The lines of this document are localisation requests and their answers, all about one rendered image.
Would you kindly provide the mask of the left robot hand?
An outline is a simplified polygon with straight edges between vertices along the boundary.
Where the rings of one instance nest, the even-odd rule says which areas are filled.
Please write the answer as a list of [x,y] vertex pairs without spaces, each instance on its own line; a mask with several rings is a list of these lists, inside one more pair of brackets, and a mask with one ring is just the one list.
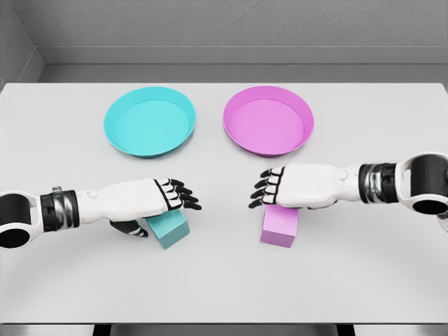
[[147,237],[139,218],[158,216],[180,208],[199,211],[202,207],[192,190],[173,178],[145,178],[114,185],[118,203],[112,207],[117,214],[109,216],[112,228],[135,237]]

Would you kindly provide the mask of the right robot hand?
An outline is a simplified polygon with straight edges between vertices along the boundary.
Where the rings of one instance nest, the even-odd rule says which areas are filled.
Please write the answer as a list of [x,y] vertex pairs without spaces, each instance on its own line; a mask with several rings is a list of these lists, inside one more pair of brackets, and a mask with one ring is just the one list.
[[333,185],[335,167],[289,164],[264,171],[254,185],[249,208],[280,205],[290,209],[324,209],[337,202]]

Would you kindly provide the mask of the cyan block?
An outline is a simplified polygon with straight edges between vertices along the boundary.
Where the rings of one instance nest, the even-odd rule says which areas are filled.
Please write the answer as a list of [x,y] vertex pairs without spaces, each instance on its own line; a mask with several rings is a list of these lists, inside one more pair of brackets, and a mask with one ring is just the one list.
[[180,210],[171,210],[146,218],[163,249],[168,249],[190,233],[186,217]]

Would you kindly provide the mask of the pink block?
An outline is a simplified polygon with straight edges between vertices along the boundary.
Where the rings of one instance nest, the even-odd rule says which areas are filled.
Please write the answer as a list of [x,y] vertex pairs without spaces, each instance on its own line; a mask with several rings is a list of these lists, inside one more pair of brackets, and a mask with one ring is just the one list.
[[267,205],[262,222],[260,242],[290,248],[297,235],[298,221],[298,209]]

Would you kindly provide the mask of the pink plate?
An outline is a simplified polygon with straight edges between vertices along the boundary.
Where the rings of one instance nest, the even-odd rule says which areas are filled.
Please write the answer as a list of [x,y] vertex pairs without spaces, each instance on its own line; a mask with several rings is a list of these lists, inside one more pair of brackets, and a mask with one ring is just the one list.
[[228,136],[244,150],[273,157],[308,141],[314,131],[314,115],[298,94],[259,85],[238,92],[227,102],[223,124]]

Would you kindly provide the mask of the cyan plate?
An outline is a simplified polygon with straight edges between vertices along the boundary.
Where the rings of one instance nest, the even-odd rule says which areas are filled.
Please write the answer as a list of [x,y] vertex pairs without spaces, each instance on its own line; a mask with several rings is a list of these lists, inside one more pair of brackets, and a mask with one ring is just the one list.
[[117,99],[104,117],[112,146],[126,154],[154,158],[181,146],[196,123],[193,103],[168,87],[143,87]]

